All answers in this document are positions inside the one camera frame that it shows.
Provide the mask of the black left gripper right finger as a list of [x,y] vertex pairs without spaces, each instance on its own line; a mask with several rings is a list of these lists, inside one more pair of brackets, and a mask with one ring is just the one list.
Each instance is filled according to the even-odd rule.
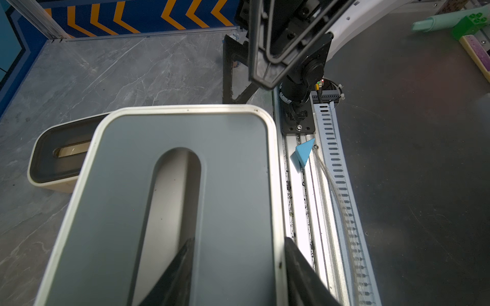
[[285,238],[289,305],[340,306],[290,237]]

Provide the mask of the cream box brown lid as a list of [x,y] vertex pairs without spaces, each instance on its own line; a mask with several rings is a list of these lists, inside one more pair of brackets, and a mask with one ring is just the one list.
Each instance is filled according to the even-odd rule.
[[55,125],[36,140],[27,177],[35,187],[72,193],[99,123],[108,116],[95,116]]

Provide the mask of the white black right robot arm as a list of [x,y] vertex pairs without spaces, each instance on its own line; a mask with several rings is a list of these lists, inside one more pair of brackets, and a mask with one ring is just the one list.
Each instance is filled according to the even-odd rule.
[[240,43],[223,42],[223,103],[245,104],[260,89],[278,90],[285,135],[315,133],[310,94],[328,59],[405,1],[240,1]]

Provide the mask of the white box grey lid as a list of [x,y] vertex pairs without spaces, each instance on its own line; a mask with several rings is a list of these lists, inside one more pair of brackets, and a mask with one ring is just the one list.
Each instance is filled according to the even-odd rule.
[[287,305],[276,126],[253,105],[99,123],[35,300],[140,305],[189,238],[189,305]]

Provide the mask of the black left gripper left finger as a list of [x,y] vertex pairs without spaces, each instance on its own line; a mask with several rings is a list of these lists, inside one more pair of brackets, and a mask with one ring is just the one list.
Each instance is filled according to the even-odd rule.
[[140,305],[189,305],[195,239],[180,248]]

